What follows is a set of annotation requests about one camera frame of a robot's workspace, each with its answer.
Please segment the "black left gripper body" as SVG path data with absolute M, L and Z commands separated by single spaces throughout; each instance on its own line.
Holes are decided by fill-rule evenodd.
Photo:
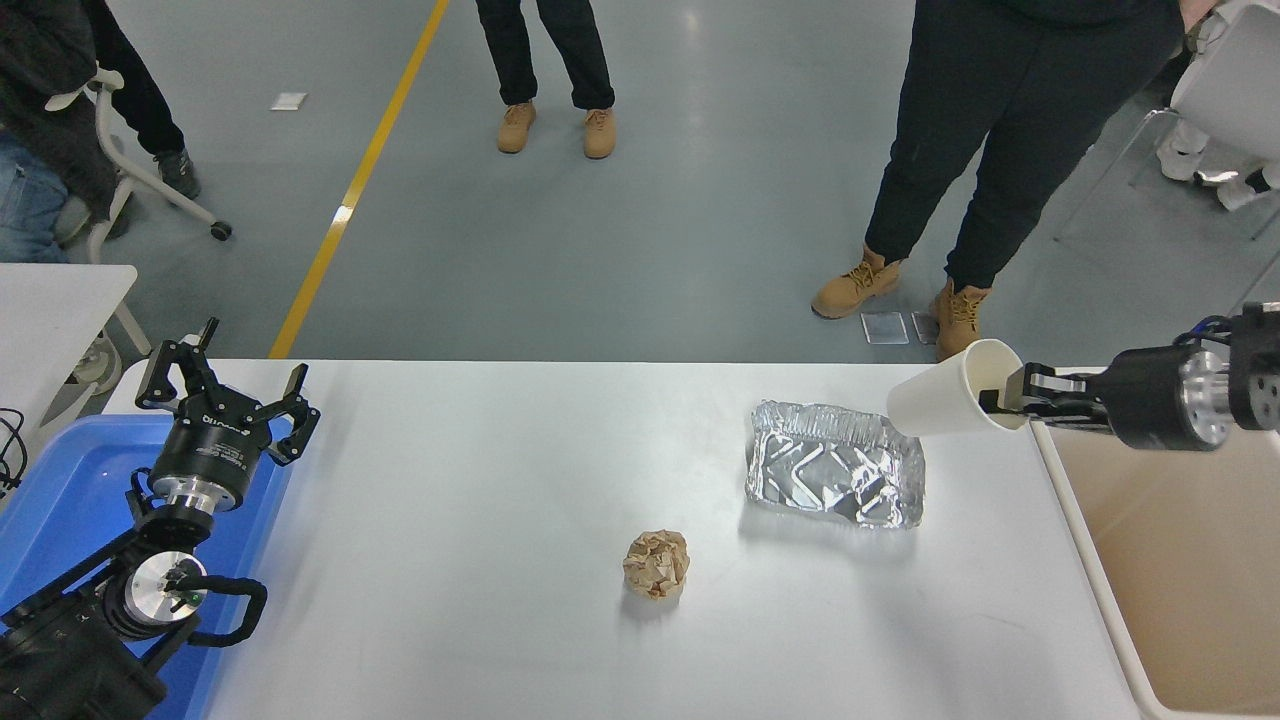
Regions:
M 221 487 L 225 495 L 244 495 L 256 473 L 262 452 L 273 438 L 269 425 L 237 424 L 242 416 L 227 411 L 216 415 L 202 398 L 179 402 L 174 423 L 150 473 L 150 489 L 169 495 L 182 478 L 193 478 Z

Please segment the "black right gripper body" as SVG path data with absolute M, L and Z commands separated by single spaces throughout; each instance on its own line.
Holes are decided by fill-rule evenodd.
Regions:
M 1193 451 L 1197 434 L 1181 398 L 1192 345 L 1132 348 L 1105 370 L 1105 409 L 1112 433 L 1128 447 Z

